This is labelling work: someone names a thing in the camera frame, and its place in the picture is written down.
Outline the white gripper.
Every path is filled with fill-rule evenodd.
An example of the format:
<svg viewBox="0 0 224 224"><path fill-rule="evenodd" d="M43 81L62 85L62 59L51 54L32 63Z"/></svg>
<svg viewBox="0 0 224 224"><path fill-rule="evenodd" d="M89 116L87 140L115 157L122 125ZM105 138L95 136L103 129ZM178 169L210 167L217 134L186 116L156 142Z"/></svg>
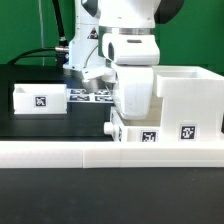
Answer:
<svg viewBox="0 0 224 224"><path fill-rule="evenodd" d="M113 29L102 36L102 53L103 64L82 68L83 81L101 77L123 119L145 119L153 91L153 67L160 60L155 36Z"/></svg>

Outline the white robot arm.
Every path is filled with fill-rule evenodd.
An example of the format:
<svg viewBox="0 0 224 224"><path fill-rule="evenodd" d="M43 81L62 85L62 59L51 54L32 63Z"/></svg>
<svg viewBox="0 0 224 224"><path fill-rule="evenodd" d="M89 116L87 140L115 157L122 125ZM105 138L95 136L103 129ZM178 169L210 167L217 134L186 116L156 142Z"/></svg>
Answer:
<svg viewBox="0 0 224 224"><path fill-rule="evenodd" d="M160 61L151 30L172 20L184 1L75 0L75 35L63 68L79 72L91 91L102 78L123 118L145 118Z"/></svg>

